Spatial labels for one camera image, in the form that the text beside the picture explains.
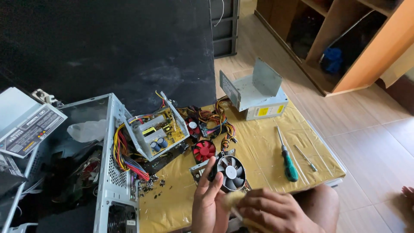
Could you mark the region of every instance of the red cooling fan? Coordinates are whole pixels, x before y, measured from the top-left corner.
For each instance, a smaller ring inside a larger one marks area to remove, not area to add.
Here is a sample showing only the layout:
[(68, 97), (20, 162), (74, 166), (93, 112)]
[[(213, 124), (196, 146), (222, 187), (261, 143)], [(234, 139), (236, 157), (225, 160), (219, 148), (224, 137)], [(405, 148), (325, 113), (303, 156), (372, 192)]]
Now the red cooling fan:
[(200, 128), (198, 127), (197, 123), (193, 121), (193, 119), (188, 118), (186, 119), (185, 123), (187, 124), (188, 132), (190, 135), (199, 135), (201, 133)]
[(201, 140), (194, 145), (193, 154), (196, 161), (204, 162), (216, 154), (216, 146), (211, 141)]

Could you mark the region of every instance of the plastic covering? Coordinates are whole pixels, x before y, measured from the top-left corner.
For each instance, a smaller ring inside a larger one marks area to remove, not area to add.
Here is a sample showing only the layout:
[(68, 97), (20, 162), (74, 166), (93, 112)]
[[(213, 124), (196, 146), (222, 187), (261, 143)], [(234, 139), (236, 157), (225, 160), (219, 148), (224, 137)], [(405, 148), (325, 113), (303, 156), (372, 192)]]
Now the plastic covering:
[[(240, 113), (227, 104), (222, 106), (228, 121), (236, 127), (238, 143), (230, 143), (229, 149), (236, 149), (236, 157), (243, 163), (252, 188), (269, 187), (273, 191), (296, 192), (345, 176), (344, 170), (291, 102), (282, 116), (253, 121), (245, 121), (244, 112)], [(299, 180), (295, 183), (289, 182), (284, 175), (276, 126), (280, 127), (298, 170)], [(222, 136), (213, 140), (217, 149), (221, 140)], [(317, 172), (313, 172), (294, 145), (315, 165)], [(165, 187), (156, 182), (154, 188), (157, 189), (153, 193), (140, 197), (140, 232), (168, 232), (191, 225), (196, 185), (188, 169), (195, 164), (189, 149), (157, 173), (160, 179), (165, 179)]]

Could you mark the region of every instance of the green screwdriver handle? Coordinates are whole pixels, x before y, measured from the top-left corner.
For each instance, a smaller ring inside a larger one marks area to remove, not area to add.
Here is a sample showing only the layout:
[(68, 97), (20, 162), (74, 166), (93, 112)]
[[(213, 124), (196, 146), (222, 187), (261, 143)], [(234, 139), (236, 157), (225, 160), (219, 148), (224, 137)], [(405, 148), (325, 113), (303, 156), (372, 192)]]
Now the green screwdriver handle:
[(293, 165), (292, 159), (290, 159), (289, 152), (286, 149), (286, 146), (282, 146), (282, 156), (284, 158), (285, 166), (285, 175), (290, 182), (298, 181), (298, 172), (296, 171), (295, 166)]

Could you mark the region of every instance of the screwdriver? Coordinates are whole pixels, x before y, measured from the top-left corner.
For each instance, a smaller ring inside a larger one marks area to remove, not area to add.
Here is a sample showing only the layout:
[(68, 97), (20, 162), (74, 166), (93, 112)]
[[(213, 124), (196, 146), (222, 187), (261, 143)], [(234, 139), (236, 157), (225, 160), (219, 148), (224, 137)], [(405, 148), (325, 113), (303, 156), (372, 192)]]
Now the screwdriver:
[(283, 144), (279, 126), (276, 126), (276, 128), (277, 128), (277, 133), (279, 134), (280, 143), (282, 144), (282, 156), (284, 158), (285, 175), (290, 182), (296, 182), (298, 181), (298, 172), (296, 171), (296, 168), (293, 165), (292, 160), (290, 159), (290, 155), (286, 149), (286, 146)]
[(306, 155), (299, 149), (298, 146), (293, 145), (294, 147), (296, 147), (296, 149), (298, 149), (298, 151), (305, 157), (305, 159), (308, 161), (308, 163), (310, 164), (310, 167), (313, 169), (314, 172), (317, 172), (318, 170), (315, 168), (315, 166), (309, 161), (309, 159), (306, 157)]

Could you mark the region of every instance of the hand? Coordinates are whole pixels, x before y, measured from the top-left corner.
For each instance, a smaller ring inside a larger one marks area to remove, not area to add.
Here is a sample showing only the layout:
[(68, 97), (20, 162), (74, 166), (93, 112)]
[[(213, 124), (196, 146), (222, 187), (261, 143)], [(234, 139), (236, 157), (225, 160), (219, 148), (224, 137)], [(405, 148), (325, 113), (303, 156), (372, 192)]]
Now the hand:
[(238, 204), (240, 214), (269, 232), (325, 232), (312, 222), (288, 193), (256, 189), (248, 192)]
[(211, 157), (195, 190), (191, 232), (224, 233), (229, 226), (229, 212), (221, 204), (224, 196), (224, 192), (220, 190), (223, 174), (217, 173), (211, 184), (207, 180), (215, 162), (216, 158)]

